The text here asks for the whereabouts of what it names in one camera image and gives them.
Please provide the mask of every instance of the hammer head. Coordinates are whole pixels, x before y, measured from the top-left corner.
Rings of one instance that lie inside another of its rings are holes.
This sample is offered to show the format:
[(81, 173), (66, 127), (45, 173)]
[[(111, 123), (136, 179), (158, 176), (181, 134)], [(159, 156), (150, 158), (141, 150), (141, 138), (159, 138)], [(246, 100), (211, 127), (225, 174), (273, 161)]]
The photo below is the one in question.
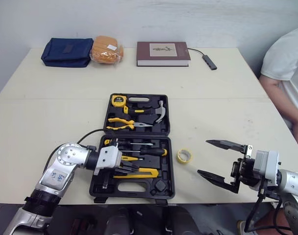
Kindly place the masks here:
[(163, 100), (159, 101), (160, 107), (155, 109), (155, 114), (160, 114), (160, 117), (155, 121), (157, 124), (162, 121), (165, 116), (165, 108), (163, 107)]

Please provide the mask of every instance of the white table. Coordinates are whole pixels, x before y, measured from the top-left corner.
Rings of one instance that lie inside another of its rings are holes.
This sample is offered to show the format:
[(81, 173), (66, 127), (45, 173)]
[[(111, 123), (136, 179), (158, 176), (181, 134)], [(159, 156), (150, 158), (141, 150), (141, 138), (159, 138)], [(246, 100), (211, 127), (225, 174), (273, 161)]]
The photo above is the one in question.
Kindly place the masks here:
[[(169, 203), (256, 201), (257, 193), (245, 185), (234, 194), (197, 174), (197, 169), (207, 170), (229, 182), (233, 161), (242, 157), (205, 143), (208, 139), (253, 144), (253, 156), (257, 149), (277, 150), (281, 167), (298, 171), (298, 145), (238, 49), (202, 50), (217, 71), (193, 52), (188, 68), (136, 67), (135, 49), (126, 49), (124, 61), (115, 66), (50, 68), (40, 60), (42, 50), (32, 49), (0, 94), (0, 203), (24, 203), (58, 144), (102, 127), (113, 92), (168, 95), (175, 177), (175, 197)], [(92, 135), (84, 143), (98, 144), (100, 136)], [(180, 148), (192, 151), (192, 162), (182, 165), (175, 160)], [(61, 204), (93, 204), (91, 176), (91, 171), (76, 170)], [(107, 200), (149, 202), (153, 200)]]

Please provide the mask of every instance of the blue pouch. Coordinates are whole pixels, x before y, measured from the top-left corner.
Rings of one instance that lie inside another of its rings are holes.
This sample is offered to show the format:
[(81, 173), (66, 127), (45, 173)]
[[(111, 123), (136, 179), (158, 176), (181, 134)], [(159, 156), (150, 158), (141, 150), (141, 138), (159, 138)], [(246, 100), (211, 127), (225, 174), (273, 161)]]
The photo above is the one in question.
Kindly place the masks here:
[(89, 52), (94, 41), (87, 39), (51, 38), (42, 53), (46, 66), (81, 68), (90, 62)]

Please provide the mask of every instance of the bread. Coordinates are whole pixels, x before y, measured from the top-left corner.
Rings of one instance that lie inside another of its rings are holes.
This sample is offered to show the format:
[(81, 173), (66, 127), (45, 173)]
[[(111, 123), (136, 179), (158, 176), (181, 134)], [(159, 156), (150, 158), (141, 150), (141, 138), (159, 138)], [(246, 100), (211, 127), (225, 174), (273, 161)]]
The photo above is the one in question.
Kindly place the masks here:
[(114, 64), (123, 58), (123, 47), (118, 48), (115, 38), (98, 36), (95, 38), (91, 49), (91, 59), (103, 64)]

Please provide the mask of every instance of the tool case latch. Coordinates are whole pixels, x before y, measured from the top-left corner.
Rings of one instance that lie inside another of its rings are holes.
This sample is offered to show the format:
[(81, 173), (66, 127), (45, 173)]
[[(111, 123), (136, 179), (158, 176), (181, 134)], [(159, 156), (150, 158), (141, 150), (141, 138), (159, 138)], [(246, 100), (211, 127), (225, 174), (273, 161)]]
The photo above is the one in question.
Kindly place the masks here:
[(108, 197), (96, 197), (94, 203), (105, 203)]
[(157, 206), (167, 207), (168, 206), (168, 201), (166, 199), (156, 199), (155, 204)]

